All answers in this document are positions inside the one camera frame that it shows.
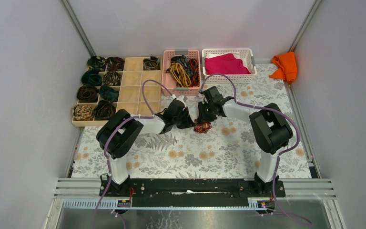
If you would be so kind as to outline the red checkered patterned tie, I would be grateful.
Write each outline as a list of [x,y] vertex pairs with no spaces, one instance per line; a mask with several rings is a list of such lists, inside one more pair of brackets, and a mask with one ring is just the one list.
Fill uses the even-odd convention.
[[196,133],[206,134],[211,128],[212,125],[210,122],[196,123],[194,126],[194,131]]

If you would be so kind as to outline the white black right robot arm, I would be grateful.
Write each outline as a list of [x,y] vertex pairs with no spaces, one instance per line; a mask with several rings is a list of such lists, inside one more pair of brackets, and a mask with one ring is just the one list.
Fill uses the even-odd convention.
[[254,190],[262,197],[267,196],[273,191],[273,183],[277,180],[278,155],[293,137],[287,116],[275,103],[263,107],[244,104],[236,101],[233,96],[223,97],[215,86],[200,93],[204,95],[204,101],[198,104],[199,122],[212,122],[220,116],[251,124],[254,139],[263,151],[255,174]]

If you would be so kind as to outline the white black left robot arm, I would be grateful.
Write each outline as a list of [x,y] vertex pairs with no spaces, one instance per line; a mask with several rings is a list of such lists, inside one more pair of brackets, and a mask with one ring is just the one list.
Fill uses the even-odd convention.
[[165,134],[173,127],[186,129],[194,126],[186,100],[184,95],[174,97],[164,111],[151,116],[133,115],[121,109],[99,130],[96,139],[108,160],[113,193],[123,196],[128,192],[126,154],[140,134]]

